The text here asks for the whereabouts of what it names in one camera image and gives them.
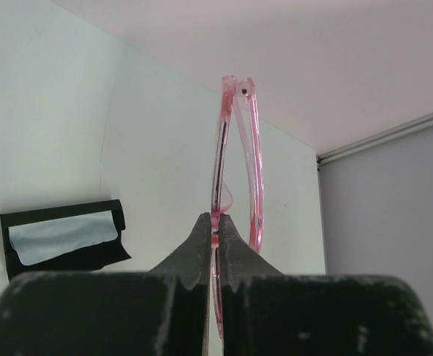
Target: gray wall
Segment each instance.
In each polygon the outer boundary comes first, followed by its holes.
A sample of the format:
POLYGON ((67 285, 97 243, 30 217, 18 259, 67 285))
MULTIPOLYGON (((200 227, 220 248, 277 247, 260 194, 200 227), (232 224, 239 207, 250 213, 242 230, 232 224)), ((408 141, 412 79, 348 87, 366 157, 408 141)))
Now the gray wall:
POLYGON ((328 273, 391 274, 433 324, 433 128, 320 168, 328 273))

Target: white wall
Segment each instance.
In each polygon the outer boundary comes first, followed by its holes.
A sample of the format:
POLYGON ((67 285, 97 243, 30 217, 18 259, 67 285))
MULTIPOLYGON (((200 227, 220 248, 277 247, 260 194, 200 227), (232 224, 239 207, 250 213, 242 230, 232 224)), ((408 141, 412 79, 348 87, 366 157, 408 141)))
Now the white wall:
MULTIPOLYGON (((48 0, 0 0, 0 213, 120 198, 133 259, 109 269, 149 269, 208 211, 218 110, 218 94, 48 0)), ((225 177, 246 236, 232 128, 225 177)), ((264 122, 261 136, 262 254, 282 271, 323 273, 314 150, 264 122)))

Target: pink eyeglass frame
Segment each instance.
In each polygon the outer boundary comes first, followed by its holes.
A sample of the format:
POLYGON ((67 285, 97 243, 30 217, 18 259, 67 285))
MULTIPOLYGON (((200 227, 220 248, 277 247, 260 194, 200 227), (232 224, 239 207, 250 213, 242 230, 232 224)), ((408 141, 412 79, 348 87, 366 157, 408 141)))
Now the pink eyeglass frame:
POLYGON ((250 233, 249 245, 259 253, 262 242, 263 211, 264 211, 264 184, 262 181, 262 155, 260 147, 260 121, 254 82, 251 78, 243 79, 241 82, 235 76, 224 76, 222 78, 223 95, 222 106, 219 115, 219 129, 216 141, 216 155, 214 166, 213 188, 211 191, 211 276, 212 290, 214 296, 215 316, 220 338, 223 338, 223 314, 222 298, 219 280, 219 219, 220 214, 231 207, 221 206, 223 182, 223 166, 225 164, 225 150, 230 128, 231 114, 234 115, 238 125, 239 137, 245 155, 246 171, 248 173, 249 199, 250 199, 250 233), (244 99, 248 106, 251 144, 246 134, 245 123, 238 100, 244 99))

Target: metal ceiling trim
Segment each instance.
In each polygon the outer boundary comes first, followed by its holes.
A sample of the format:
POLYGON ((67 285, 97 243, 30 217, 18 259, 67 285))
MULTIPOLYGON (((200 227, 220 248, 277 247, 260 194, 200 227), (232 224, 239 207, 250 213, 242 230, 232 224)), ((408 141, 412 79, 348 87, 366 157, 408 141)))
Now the metal ceiling trim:
POLYGON ((330 151, 326 154, 321 154, 317 157, 317 166, 327 165, 339 159, 357 154, 369 148, 377 147, 385 143, 395 141, 402 137, 424 131, 428 128, 433 128, 433 113, 420 117, 419 119, 407 122, 406 124, 397 126, 390 130, 362 139, 350 145, 330 151))

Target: black clamp jaw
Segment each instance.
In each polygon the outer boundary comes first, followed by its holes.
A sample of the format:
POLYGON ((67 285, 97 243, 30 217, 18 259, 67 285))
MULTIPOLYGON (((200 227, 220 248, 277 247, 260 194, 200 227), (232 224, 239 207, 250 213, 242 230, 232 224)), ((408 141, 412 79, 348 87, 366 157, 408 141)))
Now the black clamp jaw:
MULTIPOLYGON (((206 355, 211 224, 149 272, 31 272, 0 298, 2 355, 206 355)), ((416 294, 393 277, 285 276, 219 226, 224 354, 433 356, 416 294)))

